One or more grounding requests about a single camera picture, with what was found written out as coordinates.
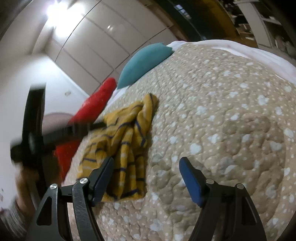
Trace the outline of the person's left hand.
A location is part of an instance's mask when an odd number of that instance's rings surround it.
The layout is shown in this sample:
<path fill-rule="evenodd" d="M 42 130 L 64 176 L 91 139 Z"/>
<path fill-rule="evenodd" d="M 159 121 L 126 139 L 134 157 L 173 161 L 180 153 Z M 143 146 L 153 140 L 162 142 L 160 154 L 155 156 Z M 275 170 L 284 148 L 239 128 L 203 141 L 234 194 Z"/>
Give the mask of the person's left hand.
<path fill-rule="evenodd" d="M 16 202 L 20 210 L 28 214 L 35 211 L 29 186 L 34 184 L 38 177 L 37 172 L 25 168 L 21 168 L 16 175 L 16 189 L 18 193 Z"/>

